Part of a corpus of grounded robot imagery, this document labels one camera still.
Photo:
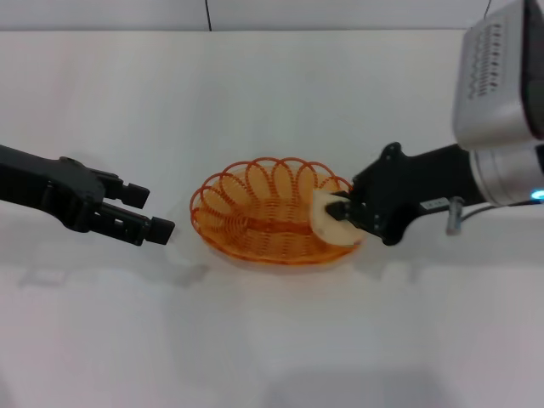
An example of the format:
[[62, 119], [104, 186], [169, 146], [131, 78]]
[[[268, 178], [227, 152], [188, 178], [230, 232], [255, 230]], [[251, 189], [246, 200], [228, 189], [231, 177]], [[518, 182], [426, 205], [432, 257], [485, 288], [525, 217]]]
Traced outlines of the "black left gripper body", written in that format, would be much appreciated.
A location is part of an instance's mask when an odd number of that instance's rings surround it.
[[105, 187], [80, 162], [0, 145], [0, 201], [47, 213], [69, 230], [89, 232], [104, 198]]

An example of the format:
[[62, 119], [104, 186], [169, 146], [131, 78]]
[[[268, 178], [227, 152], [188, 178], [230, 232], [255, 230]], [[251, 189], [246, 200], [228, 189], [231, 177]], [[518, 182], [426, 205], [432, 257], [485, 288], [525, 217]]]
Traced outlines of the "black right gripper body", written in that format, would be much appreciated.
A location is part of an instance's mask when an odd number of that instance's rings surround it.
[[485, 202], [467, 151], [452, 144], [407, 156], [395, 142], [354, 176], [352, 220], [357, 227], [381, 238], [384, 245], [394, 246], [414, 220], [447, 209], [426, 208], [425, 202], [455, 197], [469, 206]]

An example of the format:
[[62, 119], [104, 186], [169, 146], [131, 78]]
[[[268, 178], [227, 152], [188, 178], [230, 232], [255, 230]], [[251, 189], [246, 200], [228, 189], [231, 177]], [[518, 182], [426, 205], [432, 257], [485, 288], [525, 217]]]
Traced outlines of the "pale round bread bun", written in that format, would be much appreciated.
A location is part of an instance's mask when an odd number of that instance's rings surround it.
[[356, 247], [365, 238], [366, 233], [356, 228], [347, 219], [335, 219], [327, 209], [342, 212], [349, 199], [330, 191], [314, 190], [311, 200], [309, 216], [310, 227], [313, 233], [329, 245], [338, 247]]

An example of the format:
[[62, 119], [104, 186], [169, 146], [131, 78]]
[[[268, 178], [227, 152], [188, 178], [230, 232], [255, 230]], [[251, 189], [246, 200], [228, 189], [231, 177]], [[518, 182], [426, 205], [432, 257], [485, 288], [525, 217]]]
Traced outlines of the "orange wire basket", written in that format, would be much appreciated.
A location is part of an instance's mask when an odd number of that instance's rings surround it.
[[303, 266], [342, 258], [366, 239], [333, 245], [314, 228], [314, 194], [349, 192], [351, 184], [317, 161], [260, 157], [238, 161], [208, 177], [190, 200], [190, 222], [212, 248], [261, 264]]

